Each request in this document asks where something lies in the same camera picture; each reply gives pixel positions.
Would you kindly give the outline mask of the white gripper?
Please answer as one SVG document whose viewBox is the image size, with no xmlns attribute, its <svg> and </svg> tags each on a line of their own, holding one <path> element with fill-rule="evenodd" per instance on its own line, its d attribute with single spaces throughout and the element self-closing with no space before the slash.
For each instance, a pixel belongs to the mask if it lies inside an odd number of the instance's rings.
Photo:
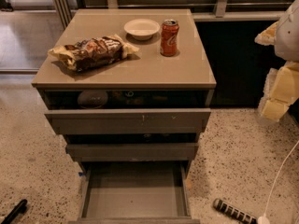
<svg viewBox="0 0 299 224">
<path fill-rule="evenodd" d="M 274 45 L 278 57 L 286 61 L 279 69 L 271 68 L 266 76 L 263 97 L 258 105 L 261 118 L 279 121 L 299 98 L 299 0 L 294 0 L 279 21 L 274 22 L 254 42 Z"/>
</svg>

